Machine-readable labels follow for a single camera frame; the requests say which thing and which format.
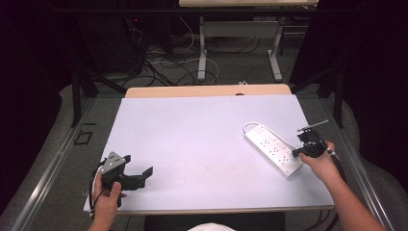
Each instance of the hand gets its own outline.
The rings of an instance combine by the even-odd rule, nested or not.
[[[121,193],[121,185],[114,182],[111,192],[102,187],[102,174],[98,172],[93,190],[93,201],[95,203],[94,218],[89,230],[109,230],[114,223],[117,213],[117,200],[126,197]]]
[[[335,150],[335,145],[333,142],[327,141],[326,145],[333,151]],[[306,156],[303,153],[300,153],[299,157],[303,163],[312,168],[312,172],[324,184],[326,184],[330,180],[336,179],[337,177],[341,177],[339,171],[337,170],[332,158],[327,153],[327,151],[324,151],[324,153],[317,158]]]

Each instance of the power outlet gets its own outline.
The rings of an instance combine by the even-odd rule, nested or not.
[[[294,158],[291,149],[262,124],[258,124],[247,131],[245,138],[286,178],[291,176],[303,165],[300,158]]]

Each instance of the person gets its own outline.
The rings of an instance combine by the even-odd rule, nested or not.
[[[327,141],[326,145],[331,151],[335,150],[333,142]],[[343,180],[327,151],[318,158],[312,158],[303,153],[300,153],[299,157],[303,163],[312,169],[312,172],[330,192],[343,230],[386,230]],[[95,190],[92,195],[93,200],[97,198],[97,203],[95,204],[94,220],[89,231],[109,230],[117,213],[117,199],[119,196],[125,196],[125,194],[121,194],[120,184],[117,182],[114,183],[111,193],[103,193],[103,191],[102,175],[99,172],[96,176]],[[223,225],[208,223],[198,225],[191,231],[206,230],[205,227],[212,227],[211,230],[232,230]]]

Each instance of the table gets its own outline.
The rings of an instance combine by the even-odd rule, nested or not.
[[[180,0],[181,7],[188,8],[231,8],[231,7],[283,7],[283,6],[313,6],[319,0]],[[205,37],[263,37],[274,38],[272,49],[268,50],[268,58],[274,80],[282,82],[282,75],[276,61],[276,53],[279,48],[283,33],[285,17],[278,21],[204,21],[200,17],[200,60],[198,64],[199,81],[205,80],[205,68],[207,50],[205,49]]]
[[[242,126],[252,120],[298,145],[296,129],[306,124],[295,95],[285,85],[128,90],[102,159],[111,151],[131,155],[125,174],[141,174],[152,166],[154,173],[144,189],[127,192],[118,212],[162,215],[332,208],[329,192],[308,166],[286,179],[244,140]]]

